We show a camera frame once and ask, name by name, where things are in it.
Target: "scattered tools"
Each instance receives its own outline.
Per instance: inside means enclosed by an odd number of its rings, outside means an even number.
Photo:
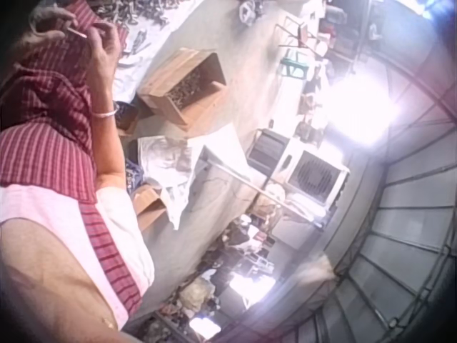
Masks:
[[[136,55],[140,50],[142,50],[141,45],[144,43],[146,40],[146,35],[148,34],[148,30],[142,29],[140,32],[136,35],[134,45],[131,49],[131,53],[133,55]]]
[[[89,6],[102,19],[122,26],[137,25],[143,16],[164,27],[169,24],[165,10],[177,9],[187,0],[87,0]]]
[[[168,96],[178,109],[183,109],[189,103],[190,98],[199,91],[201,91],[201,73],[199,68],[195,68],[173,87]]]

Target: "cardboard box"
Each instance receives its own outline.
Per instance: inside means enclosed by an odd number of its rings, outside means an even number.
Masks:
[[[139,187],[132,194],[132,202],[141,231],[150,227],[166,211],[159,195],[148,184]]]
[[[200,90],[190,96],[180,109],[169,93],[196,69],[200,76]],[[226,80],[215,52],[181,48],[148,78],[138,90],[138,95],[154,113],[188,130],[200,116],[209,114],[225,90]]]

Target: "person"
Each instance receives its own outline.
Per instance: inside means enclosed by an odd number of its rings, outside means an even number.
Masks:
[[[37,8],[31,18],[0,89],[1,272],[57,342],[132,342],[118,330],[154,265],[114,118],[118,29],[95,22],[85,41],[66,32],[83,27],[70,11]],[[72,61],[83,48],[84,68]]]

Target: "plaid fabric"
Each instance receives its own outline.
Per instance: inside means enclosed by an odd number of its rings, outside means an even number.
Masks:
[[[80,31],[99,20],[85,0],[68,9]],[[126,32],[120,36],[125,39]],[[85,48],[84,40],[68,35],[22,61],[0,90],[0,185],[34,185],[77,199],[106,277],[132,314],[141,302],[139,288],[95,207]]]

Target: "floor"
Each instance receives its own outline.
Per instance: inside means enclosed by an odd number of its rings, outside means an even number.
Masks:
[[[284,15],[275,3],[270,3],[266,15],[247,27],[238,19],[236,0],[205,0],[165,43],[151,71],[180,47],[215,49],[228,91],[210,116],[209,127],[218,129],[233,122],[246,151],[255,131],[268,126],[281,84],[278,63],[283,51],[277,48],[280,36],[275,24],[281,22]],[[159,116],[145,115],[134,137],[158,134],[181,138],[197,135],[198,128],[185,134]],[[197,175],[179,230],[174,231],[166,216],[162,216],[144,233],[154,260],[156,279],[129,324],[157,309],[192,273],[209,244],[226,225],[244,213],[254,196],[253,191],[241,190],[238,181],[217,169],[206,168]]]

